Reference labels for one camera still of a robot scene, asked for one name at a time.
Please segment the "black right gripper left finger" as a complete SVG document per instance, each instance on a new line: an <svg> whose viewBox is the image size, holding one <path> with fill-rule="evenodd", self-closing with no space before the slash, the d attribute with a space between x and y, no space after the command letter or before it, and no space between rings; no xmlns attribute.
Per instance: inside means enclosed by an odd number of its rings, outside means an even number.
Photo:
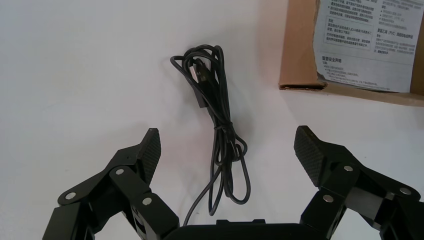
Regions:
<svg viewBox="0 0 424 240"><path fill-rule="evenodd" d="M180 226L177 215L150 187L161 157L158 129L120 149L94 176L63 192L43 235L45 240L93 240L122 213L143 240L163 240Z"/></svg>

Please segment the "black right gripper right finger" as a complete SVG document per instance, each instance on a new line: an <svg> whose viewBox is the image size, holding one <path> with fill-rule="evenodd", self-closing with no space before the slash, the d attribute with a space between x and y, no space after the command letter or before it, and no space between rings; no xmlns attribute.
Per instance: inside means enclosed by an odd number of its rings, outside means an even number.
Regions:
<svg viewBox="0 0 424 240"><path fill-rule="evenodd" d="M383 240L421 240L424 204L411 186L374 171L342 145L320 140L301 125L295 155L318 191L300 222L329 240L346 210L358 213Z"/></svg>

